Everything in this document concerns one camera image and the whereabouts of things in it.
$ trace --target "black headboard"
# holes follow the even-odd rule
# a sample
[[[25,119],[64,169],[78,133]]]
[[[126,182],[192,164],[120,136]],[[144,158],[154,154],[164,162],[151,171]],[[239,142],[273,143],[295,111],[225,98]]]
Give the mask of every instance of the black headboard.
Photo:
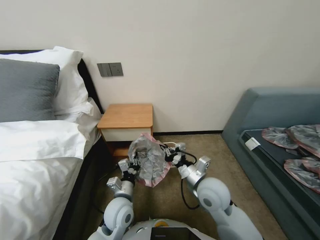
[[[39,52],[39,51],[41,50],[4,50],[4,51],[0,51],[0,54],[12,54],[12,53],[25,54],[25,53],[33,53],[33,52]],[[83,61],[83,59],[81,59],[80,63],[78,64],[78,71],[81,77],[83,78],[84,85],[86,86],[89,97],[92,97],[92,99],[97,104],[100,112],[103,113],[101,103],[99,101],[96,89],[92,82],[92,78],[89,74],[88,68],[85,62]]]

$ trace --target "display screen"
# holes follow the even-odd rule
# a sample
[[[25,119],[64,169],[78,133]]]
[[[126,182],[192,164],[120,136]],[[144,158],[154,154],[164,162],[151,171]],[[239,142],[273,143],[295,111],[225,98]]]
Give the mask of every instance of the display screen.
[[[201,240],[189,228],[185,227],[154,227],[150,240]]]

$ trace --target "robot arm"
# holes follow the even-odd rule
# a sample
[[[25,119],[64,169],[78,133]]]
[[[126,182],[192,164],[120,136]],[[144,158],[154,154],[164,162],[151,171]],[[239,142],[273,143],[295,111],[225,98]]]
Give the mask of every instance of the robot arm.
[[[217,178],[205,178],[210,158],[203,156],[193,165],[186,160],[184,150],[185,144],[177,143],[178,154],[172,162],[177,166],[182,179],[188,182],[189,189],[198,198],[200,205],[215,220],[220,239],[262,240],[247,214],[231,201],[228,187]]]
[[[132,194],[135,170],[129,169],[127,159],[119,162],[123,178],[109,178],[107,186],[114,192],[114,199],[103,214],[104,225],[88,240],[121,240],[133,220]]]

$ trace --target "wooden tabletop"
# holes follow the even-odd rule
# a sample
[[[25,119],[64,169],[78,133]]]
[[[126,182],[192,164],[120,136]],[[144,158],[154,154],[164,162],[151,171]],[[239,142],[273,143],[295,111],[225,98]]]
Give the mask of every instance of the wooden tabletop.
[[[110,104],[100,122],[100,129],[150,128],[152,104]]]

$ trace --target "floor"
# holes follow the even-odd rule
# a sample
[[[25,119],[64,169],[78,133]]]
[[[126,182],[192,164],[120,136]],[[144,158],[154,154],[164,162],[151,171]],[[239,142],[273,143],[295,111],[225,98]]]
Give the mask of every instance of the floor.
[[[197,158],[207,155],[211,164],[207,176],[223,181],[231,192],[231,198],[236,205],[244,210],[265,240],[287,239],[277,221],[255,191],[245,173],[235,160],[227,145],[219,134],[159,136],[161,142],[185,142],[187,152]],[[111,176],[119,176],[119,170]],[[134,191],[134,221],[145,221],[150,218],[168,218],[184,222],[201,232],[216,238],[215,222],[203,209],[189,210],[184,205],[180,194],[180,175],[172,168],[164,180],[156,187],[149,188],[136,184]],[[96,203],[103,209],[112,200],[112,191],[106,187],[107,178],[97,187]],[[197,201],[189,191],[184,191],[186,201],[195,206]],[[99,226],[102,214],[92,209],[88,218],[83,240],[87,239]]]

